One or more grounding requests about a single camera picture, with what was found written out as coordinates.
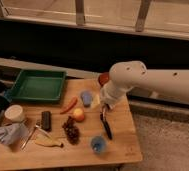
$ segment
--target small cup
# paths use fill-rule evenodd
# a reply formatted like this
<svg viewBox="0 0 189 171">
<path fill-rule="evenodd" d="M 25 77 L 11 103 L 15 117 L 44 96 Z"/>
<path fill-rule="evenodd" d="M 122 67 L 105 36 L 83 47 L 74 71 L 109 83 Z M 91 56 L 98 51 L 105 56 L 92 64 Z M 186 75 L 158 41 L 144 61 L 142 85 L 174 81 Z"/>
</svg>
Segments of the small cup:
<svg viewBox="0 0 189 171">
<path fill-rule="evenodd" d="M 91 147 L 96 154 L 101 154 L 106 150 L 106 142 L 102 136 L 95 136 L 91 140 Z"/>
<path fill-rule="evenodd" d="M 25 115 L 20 105 L 12 105 L 6 109 L 4 116 L 12 122 L 23 122 Z"/>
</svg>

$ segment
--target red pepper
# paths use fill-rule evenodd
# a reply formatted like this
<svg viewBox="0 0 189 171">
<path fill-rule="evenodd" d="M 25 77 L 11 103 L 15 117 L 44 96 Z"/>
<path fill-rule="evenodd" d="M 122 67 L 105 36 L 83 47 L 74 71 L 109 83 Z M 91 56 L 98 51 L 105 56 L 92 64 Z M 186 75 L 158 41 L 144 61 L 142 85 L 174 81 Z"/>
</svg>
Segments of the red pepper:
<svg viewBox="0 0 189 171">
<path fill-rule="evenodd" d="M 73 97 L 68 103 L 68 105 L 62 108 L 62 110 L 60 111 L 60 114 L 65 114 L 66 112 L 71 110 L 77 104 L 77 101 L 78 101 L 77 97 Z"/>
</svg>

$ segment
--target apple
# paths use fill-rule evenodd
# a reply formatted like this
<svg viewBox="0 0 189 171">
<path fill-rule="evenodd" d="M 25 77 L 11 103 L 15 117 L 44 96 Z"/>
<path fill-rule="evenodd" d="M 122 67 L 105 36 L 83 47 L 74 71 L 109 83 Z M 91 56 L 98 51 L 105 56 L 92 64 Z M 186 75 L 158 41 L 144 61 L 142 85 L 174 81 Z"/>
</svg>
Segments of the apple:
<svg viewBox="0 0 189 171">
<path fill-rule="evenodd" d="M 85 114 L 83 109 L 81 108 L 74 109 L 72 113 L 72 118 L 77 122 L 82 122 L 85 119 Z"/>
</svg>

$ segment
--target white cloth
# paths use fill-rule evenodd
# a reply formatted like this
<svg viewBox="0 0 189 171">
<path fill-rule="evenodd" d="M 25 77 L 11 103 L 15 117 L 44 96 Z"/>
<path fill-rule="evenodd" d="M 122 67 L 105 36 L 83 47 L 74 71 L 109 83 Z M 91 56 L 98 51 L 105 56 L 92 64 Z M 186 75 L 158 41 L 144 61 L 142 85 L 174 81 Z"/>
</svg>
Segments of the white cloth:
<svg viewBox="0 0 189 171">
<path fill-rule="evenodd" d="M 0 143 L 10 145 L 28 134 L 29 130 L 24 123 L 14 123 L 9 126 L 3 126 L 0 127 Z"/>
</svg>

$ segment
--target blue object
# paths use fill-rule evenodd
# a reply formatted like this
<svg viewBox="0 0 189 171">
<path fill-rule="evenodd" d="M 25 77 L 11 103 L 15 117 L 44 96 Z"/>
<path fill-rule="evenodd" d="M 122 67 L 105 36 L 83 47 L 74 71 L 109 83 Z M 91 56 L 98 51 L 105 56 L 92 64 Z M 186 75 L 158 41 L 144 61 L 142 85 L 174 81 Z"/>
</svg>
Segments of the blue object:
<svg viewBox="0 0 189 171">
<path fill-rule="evenodd" d="M 83 101 L 84 107 L 89 107 L 92 102 L 92 95 L 89 91 L 81 92 L 81 99 Z"/>
<path fill-rule="evenodd" d="M 101 154 L 106 150 L 106 142 L 102 136 L 96 136 L 91 140 L 91 147 L 96 154 Z"/>
</svg>

